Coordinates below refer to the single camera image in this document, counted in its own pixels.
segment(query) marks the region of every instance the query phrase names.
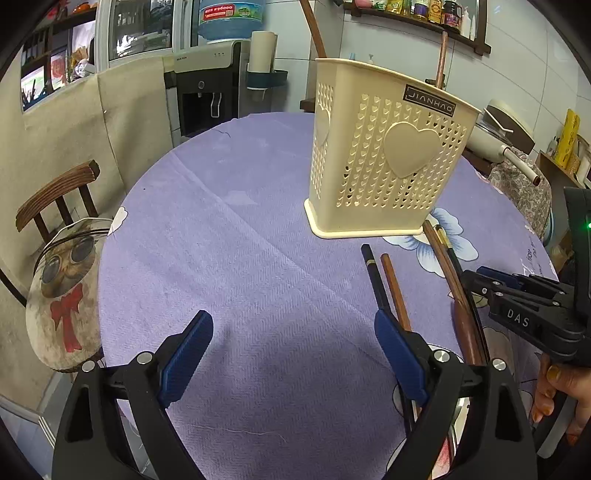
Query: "heart emblem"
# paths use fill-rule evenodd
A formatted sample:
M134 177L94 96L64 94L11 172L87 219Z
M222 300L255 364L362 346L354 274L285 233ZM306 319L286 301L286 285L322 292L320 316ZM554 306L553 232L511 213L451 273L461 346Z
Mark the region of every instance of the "heart emblem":
M324 145L326 137L329 136L330 114L328 110L320 108L314 116L314 129L316 130L316 146L318 148Z
M384 138L384 156L399 179L421 170L440 151L441 139L435 130L418 130L408 122L393 124Z

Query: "cream plastic basket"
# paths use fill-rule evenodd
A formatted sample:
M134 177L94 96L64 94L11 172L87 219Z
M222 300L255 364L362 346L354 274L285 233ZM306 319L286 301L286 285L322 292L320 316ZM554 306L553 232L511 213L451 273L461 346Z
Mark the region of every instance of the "cream plastic basket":
M317 59L309 198L322 238L418 235L480 110L424 82Z

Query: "fingernail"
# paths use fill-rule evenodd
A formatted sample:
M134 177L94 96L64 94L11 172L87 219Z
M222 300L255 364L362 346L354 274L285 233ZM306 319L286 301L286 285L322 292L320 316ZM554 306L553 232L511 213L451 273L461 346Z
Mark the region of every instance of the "fingernail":
M546 373L546 378L551 382L556 382L560 378L560 368L556 365L552 365Z

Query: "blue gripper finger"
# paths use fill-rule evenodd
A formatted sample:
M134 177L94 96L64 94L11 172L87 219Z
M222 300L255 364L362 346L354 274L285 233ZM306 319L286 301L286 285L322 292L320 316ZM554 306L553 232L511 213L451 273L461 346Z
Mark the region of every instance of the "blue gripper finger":
M515 278L513 275L510 275L505 272L501 272L499 270L494 270L493 268L488 267L478 267L476 273L480 275L484 275L485 277L493 278L494 280L498 280L503 282L507 287L513 288L515 290L520 290L522 287L521 282Z
M213 319L200 311L197 322L171 357L160 376L158 401L163 408L180 400L213 338Z
M375 314L374 329L402 391L422 407L428 400L428 393L425 372L417 357L383 310Z

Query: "human hand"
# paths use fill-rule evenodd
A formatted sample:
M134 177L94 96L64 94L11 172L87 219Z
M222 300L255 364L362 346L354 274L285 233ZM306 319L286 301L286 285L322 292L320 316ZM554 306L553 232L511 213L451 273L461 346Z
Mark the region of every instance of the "human hand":
M560 390L579 402L573 421L566 430L566 439L574 445L591 417L591 368L570 365L550 366L550 357L542 355L540 372L535 387L531 418L538 423L543 416L552 415L556 391Z

